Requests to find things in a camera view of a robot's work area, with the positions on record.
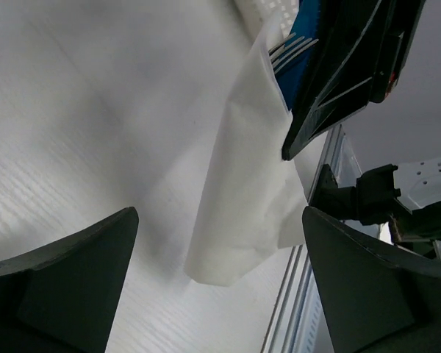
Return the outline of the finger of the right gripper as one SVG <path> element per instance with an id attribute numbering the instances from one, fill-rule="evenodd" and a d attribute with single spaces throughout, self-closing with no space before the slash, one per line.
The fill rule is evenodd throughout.
<path id="1" fill-rule="evenodd" d="M 281 63 L 293 121 L 282 146 L 292 160 L 310 141 L 397 85 L 424 1 L 300 1 L 291 29 L 307 43 Z"/>

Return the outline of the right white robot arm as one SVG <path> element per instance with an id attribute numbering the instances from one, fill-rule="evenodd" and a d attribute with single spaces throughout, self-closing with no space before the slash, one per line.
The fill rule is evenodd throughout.
<path id="1" fill-rule="evenodd" d="M 299 2 L 289 35 L 269 53 L 293 115 L 284 160 L 388 97 L 422 11 L 422 1 Z M 387 223 L 396 244 L 441 240 L 441 157 L 374 168 L 344 188 L 325 165 L 311 205 L 340 221 Z"/>

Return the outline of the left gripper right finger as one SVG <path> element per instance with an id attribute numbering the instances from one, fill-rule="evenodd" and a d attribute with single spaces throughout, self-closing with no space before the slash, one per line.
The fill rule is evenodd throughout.
<path id="1" fill-rule="evenodd" d="M 336 352 L 441 352 L 441 263 L 314 207 L 302 221 Z"/>

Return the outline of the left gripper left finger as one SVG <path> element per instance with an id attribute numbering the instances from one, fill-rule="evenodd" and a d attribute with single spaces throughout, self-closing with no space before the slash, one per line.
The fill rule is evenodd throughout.
<path id="1" fill-rule="evenodd" d="M 0 352 L 104 352 L 139 217 L 124 208 L 0 262 Z"/>

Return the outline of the silver metal fork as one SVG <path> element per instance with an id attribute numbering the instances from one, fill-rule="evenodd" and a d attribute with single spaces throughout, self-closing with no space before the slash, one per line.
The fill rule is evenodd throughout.
<path id="1" fill-rule="evenodd" d="M 297 57 L 301 56 L 303 52 L 309 50 L 318 42 L 318 38 L 297 36 L 294 32 L 289 34 L 282 42 L 276 44 L 268 52 L 274 74 L 278 74 Z"/>

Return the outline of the white paper napkin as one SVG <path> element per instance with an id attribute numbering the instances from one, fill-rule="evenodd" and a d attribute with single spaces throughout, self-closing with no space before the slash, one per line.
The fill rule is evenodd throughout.
<path id="1" fill-rule="evenodd" d="M 184 270 L 205 285 L 230 286 L 275 252 L 304 243 L 306 197 L 293 162 L 282 159 L 292 122 L 262 30 L 223 111 Z"/>

